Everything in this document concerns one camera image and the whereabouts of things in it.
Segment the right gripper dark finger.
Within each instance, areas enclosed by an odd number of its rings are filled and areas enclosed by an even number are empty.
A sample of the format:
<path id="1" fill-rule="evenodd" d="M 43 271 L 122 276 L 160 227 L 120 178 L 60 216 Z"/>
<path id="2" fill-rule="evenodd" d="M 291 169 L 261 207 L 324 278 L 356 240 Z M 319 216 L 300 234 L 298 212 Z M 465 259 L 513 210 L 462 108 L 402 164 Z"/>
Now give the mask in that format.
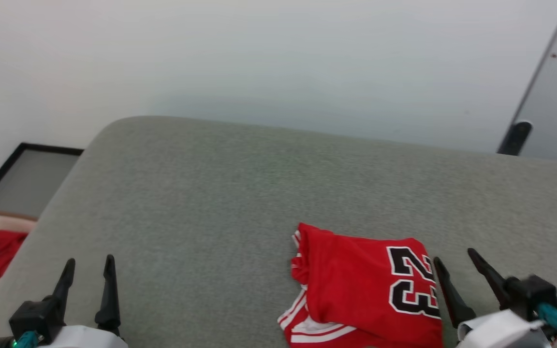
<path id="1" fill-rule="evenodd" d="M 439 257 L 433 260 L 436 269 L 436 275 L 442 290 L 443 297 L 446 302 L 447 312 L 451 320 L 453 328 L 458 329 L 462 322 L 470 321 L 477 317 L 475 311 L 466 304 L 457 289 L 451 282 L 451 276 L 447 267 Z"/>
<path id="2" fill-rule="evenodd" d="M 477 271 L 483 275 L 488 282 L 491 290 L 493 291 L 499 303 L 500 310 L 507 310 L 509 308 L 509 295 L 504 286 L 506 279 L 498 273 L 493 266 L 491 266 L 477 251 L 472 247 L 467 249 L 471 262 L 473 262 Z"/>

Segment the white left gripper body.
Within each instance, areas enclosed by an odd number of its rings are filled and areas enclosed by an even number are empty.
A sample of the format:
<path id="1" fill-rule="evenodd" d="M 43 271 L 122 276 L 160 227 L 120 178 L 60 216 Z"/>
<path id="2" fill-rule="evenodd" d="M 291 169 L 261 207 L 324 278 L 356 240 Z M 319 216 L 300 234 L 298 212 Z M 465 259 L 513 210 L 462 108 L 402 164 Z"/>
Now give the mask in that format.
<path id="1" fill-rule="evenodd" d="M 129 348 L 110 331 L 82 325 L 64 326 L 51 344 L 39 348 Z"/>

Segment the grey vertical trim strip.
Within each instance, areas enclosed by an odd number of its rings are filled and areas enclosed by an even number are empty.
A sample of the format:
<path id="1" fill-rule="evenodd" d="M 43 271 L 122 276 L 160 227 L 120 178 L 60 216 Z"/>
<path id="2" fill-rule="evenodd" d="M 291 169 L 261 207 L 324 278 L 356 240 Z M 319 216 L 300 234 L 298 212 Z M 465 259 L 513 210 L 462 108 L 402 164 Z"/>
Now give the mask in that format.
<path id="1" fill-rule="evenodd" d="M 555 42 L 557 42 L 557 24 L 554 28 L 553 33 L 551 34 L 551 36 L 550 36 L 550 38 L 547 42 L 547 45 L 544 49 L 544 52 L 542 53 L 542 55 L 540 57 L 539 64 L 537 64 L 537 67 L 536 67 L 536 69 L 535 69 L 535 71 L 534 71 L 534 73 L 533 73 L 533 75 L 532 75 L 532 77 L 529 81 L 529 84 L 528 84 L 524 94 L 522 95 L 522 99 L 520 99 L 519 105 L 518 105 L 518 107 L 517 107 L 517 109 L 516 109 L 516 111 L 513 115 L 513 118 L 511 119 L 511 121 L 509 123 L 509 126 L 507 128 L 507 131 L 506 131 L 504 137 L 506 136 L 509 128 L 514 123 L 522 121 L 522 120 L 520 120 L 520 116 L 521 116 L 521 114 L 522 114 L 522 112 L 525 108 L 525 105 L 528 101 L 528 98 L 530 97 L 530 95 L 531 95 L 531 93 L 534 89 L 535 84 L 537 83 L 537 81 L 539 79 L 540 73 L 543 71 L 543 67 L 545 66 L 546 62 L 548 61 L 548 58 L 550 57 L 550 52 L 551 52 L 551 49 L 554 48 Z"/>

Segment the red basketball jersey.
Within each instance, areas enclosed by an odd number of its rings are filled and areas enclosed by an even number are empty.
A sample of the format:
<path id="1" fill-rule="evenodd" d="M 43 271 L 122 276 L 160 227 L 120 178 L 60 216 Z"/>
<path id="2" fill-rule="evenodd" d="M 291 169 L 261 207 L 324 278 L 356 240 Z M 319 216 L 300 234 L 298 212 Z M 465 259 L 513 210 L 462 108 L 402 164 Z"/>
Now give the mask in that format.
<path id="1" fill-rule="evenodd" d="M 300 223 L 278 318 L 290 348 L 444 348 L 435 268 L 414 238 L 376 240 Z"/>

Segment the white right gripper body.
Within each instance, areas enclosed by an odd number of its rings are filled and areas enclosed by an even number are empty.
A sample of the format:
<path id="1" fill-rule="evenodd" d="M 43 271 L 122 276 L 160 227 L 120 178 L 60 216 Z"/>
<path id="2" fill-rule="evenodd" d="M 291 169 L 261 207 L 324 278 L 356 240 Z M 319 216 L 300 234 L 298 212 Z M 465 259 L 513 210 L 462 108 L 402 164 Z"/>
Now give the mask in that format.
<path id="1" fill-rule="evenodd" d="M 550 348 L 543 321 L 526 321 L 511 310 L 497 311 L 457 328 L 456 348 Z"/>

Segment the black framed floor panel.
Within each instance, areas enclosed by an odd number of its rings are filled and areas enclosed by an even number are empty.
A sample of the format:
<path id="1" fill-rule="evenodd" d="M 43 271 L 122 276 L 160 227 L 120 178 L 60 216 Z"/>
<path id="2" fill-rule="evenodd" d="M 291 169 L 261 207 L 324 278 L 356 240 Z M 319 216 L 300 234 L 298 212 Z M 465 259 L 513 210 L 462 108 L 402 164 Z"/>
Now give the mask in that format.
<path id="1" fill-rule="evenodd" d="M 83 152 L 21 143 L 0 167 L 0 212 L 39 217 Z"/>

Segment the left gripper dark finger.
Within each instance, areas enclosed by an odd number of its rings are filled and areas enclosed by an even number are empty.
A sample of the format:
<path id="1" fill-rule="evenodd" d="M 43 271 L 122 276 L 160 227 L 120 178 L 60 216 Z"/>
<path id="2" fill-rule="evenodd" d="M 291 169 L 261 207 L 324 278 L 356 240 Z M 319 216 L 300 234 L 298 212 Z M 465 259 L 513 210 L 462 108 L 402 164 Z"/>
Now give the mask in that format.
<path id="1" fill-rule="evenodd" d="M 117 269 L 113 255 L 107 255 L 104 266 L 104 289 L 100 310 L 95 315 L 95 323 L 99 330 L 120 334 L 121 314 L 119 308 Z"/>
<path id="2" fill-rule="evenodd" d="M 52 293 L 52 298 L 56 301 L 59 312 L 66 312 L 66 304 L 68 301 L 68 292 L 73 284 L 75 273 L 75 259 L 70 258 L 66 262 L 60 278 Z"/>

